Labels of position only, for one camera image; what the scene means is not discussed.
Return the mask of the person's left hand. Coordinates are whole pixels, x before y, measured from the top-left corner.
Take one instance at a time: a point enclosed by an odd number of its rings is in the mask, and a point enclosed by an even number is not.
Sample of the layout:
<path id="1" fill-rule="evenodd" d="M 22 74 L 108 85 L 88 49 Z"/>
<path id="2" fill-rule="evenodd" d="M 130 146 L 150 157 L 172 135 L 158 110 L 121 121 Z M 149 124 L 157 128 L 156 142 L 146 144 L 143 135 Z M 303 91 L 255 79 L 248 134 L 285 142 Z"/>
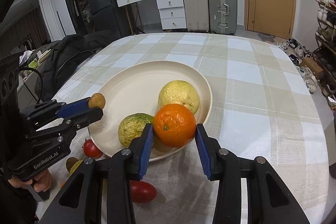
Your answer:
<path id="1" fill-rule="evenodd" d="M 52 176 L 50 174 L 50 171 L 47 169 L 37 174 L 33 179 L 26 182 L 19 180 L 15 176 L 12 176 L 12 178 L 9 179 L 8 182 L 14 188 L 23 188 L 26 185 L 34 184 L 33 186 L 34 190 L 39 193 L 39 192 L 46 192 L 47 190 L 49 190 L 52 184 Z"/>

